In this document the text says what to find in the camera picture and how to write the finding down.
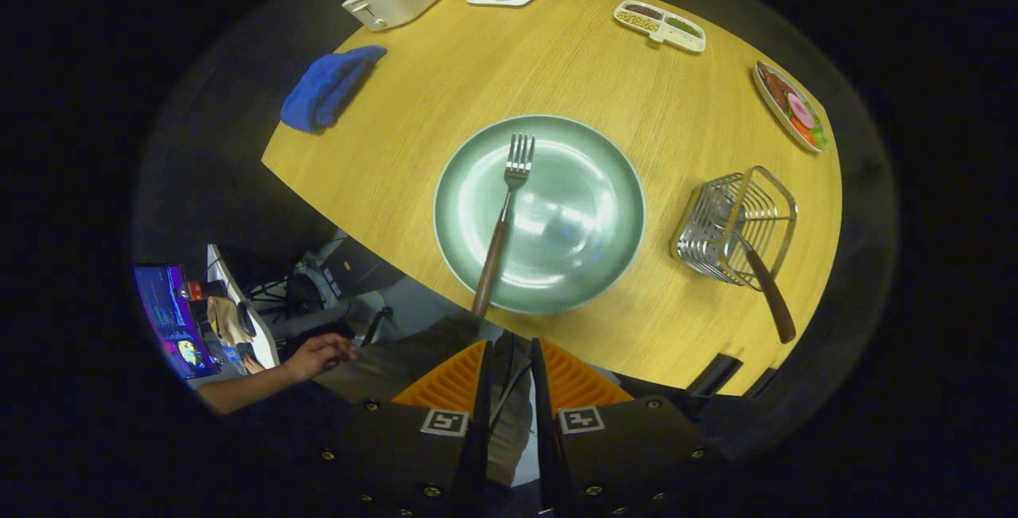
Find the food tray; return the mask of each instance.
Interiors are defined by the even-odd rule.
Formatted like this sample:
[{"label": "food tray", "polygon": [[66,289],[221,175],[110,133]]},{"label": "food tray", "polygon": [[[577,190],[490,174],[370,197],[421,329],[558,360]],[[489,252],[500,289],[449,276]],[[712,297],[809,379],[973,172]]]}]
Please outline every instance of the food tray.
[{"label": "food tray", "polygon": [[655,43],[665,42],[692,53],[702,53],[706,48],[706,33],[699,24],[663,8],[630,0],[619,3],[612,14],[615,20],[647,35]]},{"label": "food tray", "polygon": [[[830,146],[828,145],[828,137],[831,132],[830,127],[824,125],[824,120],[817,115],[816,109],[813,108],[809,99],[806,98],[806,95],[803,94],[802,90],[795,82],[779,72],[774,66],[764,64],[764,62],[759,61],[753,65],[752,75],[753,83],[755,83],[756,90],[759,91],[760,97],[764,98],[768,108],[771,109],[771,112],[774,112],[774,115],[778,118],[778,122],[792,136],[793,140],[797,141],[806,151],[830,151]],[[769,88],[768,82],[769,76],[771,77],[771,88]],[[772,88],[778,93],[781,102],[772,94]],[[799,115],[810,116],[812,126],[805,126],[799,118],[796,118],[797,115],[791,105],[793,99],[790,95],[794,95],[801,102],[805,110],[801,111],[800,109]]]}]

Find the plate of food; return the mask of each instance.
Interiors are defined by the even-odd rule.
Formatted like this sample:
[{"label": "plate of food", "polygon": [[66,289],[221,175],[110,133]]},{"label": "plate of food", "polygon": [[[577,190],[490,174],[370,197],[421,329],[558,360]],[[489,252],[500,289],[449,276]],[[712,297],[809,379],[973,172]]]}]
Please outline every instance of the plate of food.
[{"label": "plate of food", "polygon": [[785,131],[806,151],[829,152],[828,129],[809,99],[775,67],[756,61],[753,80]]}]

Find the wire basket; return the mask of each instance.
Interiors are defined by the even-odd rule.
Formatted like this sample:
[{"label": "wire basket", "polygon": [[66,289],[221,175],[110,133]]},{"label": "wire basket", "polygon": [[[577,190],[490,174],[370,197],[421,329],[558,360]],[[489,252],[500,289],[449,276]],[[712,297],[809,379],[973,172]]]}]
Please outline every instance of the wire basket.
[{"label": "wire basket", "polygon": [[710,278],[760,290],[741,235],[778,276],[799,210],[770,170],[753,166],[745,174],[708,181],[693,194],[672,239],[673,257]]}]

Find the blue towel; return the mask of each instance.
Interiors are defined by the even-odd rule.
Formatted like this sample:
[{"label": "blue towel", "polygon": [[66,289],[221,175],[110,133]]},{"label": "blue towel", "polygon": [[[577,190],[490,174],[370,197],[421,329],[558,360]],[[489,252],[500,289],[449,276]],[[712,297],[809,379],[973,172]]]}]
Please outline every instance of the blue towel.
[{"label": "blue towel", "polygon": [[367,68],[385,53],[384,47],[366,46],[319,58],[283,102],[279,118],[287,126],[310,133],[330,126],[359,90],[358,80]]}]

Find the desk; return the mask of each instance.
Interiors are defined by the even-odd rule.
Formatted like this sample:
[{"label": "desk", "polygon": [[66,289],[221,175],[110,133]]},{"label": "desk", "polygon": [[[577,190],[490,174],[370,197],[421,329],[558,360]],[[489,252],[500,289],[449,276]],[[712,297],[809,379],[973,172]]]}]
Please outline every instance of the desk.
[{"label": "desk", "polygon": [[[209,282],[221,279],[223,283],[226,283],[226,297],[229,297],[233,303],[243,301],[243,294],[240,293],[239,286],[233,280],[233,276],[230,276],[230,271],[226,268],[226,262],[223,261],[222,254],[219,253],[216,243],[209,243],[206,256],[208,257],[209,266],[207,276]],[[254,326],[256,336],[251,338],[251,345],[254,347],[254,357],[267,369],[279,365],[279,355],[276,354],[276,341],[272,339],[272,332],[269,330],[269,326],[265,325],[265,320],[262,320],[262,315],[259,315],[258,311],[251,308],[250,301],[247,303],[247,315],[251,320],[251,325]]]},{"label": "desk", "polygon": [[[697,185],[768,167],[799,205],[778,283],[801,337],[838,245],[837,126],[830,155],[801,151],[753,87],[751,66],[771,62],[766,54],[657,0],[643,1],[697,21],[708,46],[699,55],[647,46],[612,17],[620,1],[505,8],[439,0],[403,26],[361,28],[338,51],[380,44],[389,54],[349,108],[321,136],[280,123],[262,162],[369,249],[469,307],[472,293],[446,268],[433,232],[433,195],[448,159],[472,133],[510,116],[586,123],[615,141],[640,177],[647,221],[639,253],[611,290],[581,308],[559,315],[494,308],[488,319],[605,368],[679,388],[718,352],[734,355],[743,365],[720,392],[741,395],[799,338],[782,345],[764,296],[672,260],[669,239]],[[823,102],[807,97],[830,124]]]}]

